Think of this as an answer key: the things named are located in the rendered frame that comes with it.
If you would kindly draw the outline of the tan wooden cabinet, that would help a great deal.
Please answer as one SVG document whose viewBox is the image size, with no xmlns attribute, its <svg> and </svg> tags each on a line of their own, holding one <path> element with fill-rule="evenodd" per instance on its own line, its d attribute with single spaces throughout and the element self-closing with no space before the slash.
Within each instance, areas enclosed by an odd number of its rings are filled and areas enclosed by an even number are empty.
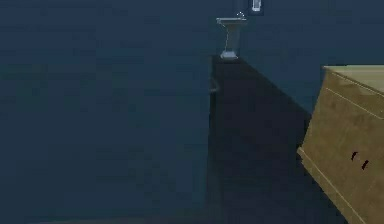
<svg viewBox="0 0 384 224">
<path fill-rule="evenodd" d="M 384 224 L 384 65 L 324 68 L 298 154 L 348 224 Z"/>
</svg>

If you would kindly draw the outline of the white pedestal sink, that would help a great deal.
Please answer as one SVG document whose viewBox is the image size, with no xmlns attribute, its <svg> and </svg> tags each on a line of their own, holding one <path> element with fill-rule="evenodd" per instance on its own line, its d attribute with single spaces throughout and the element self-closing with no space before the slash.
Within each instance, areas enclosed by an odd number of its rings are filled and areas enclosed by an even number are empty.
<svg viewBox="0 0 384 224">
<path fill-rule="evenodd" d="M 237 60 L 241 28 L 247 24 L 243 12 L 238 12 L 235 17 L 220 17 L 216 22 L 226 29 L 225 47 L 220 57 L 224 60 Z"/>
</svg>

